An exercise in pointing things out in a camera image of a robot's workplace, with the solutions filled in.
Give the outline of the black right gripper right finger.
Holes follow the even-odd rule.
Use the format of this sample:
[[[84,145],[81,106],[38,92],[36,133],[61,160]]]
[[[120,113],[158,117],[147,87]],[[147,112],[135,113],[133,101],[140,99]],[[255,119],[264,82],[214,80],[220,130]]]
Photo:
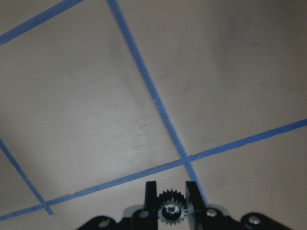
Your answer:
[[[205,203],[196,182],[186,182],[186,205],[190,229],[203,230]]]

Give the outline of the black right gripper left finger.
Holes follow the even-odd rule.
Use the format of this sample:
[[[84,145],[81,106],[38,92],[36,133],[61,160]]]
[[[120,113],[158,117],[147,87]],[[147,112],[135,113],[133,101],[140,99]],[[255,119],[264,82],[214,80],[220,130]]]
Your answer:
[[[146,223],[149,230],[158,229],[158,201],[156,181],[148,181],[145,185],[144,210],[148,212]]]

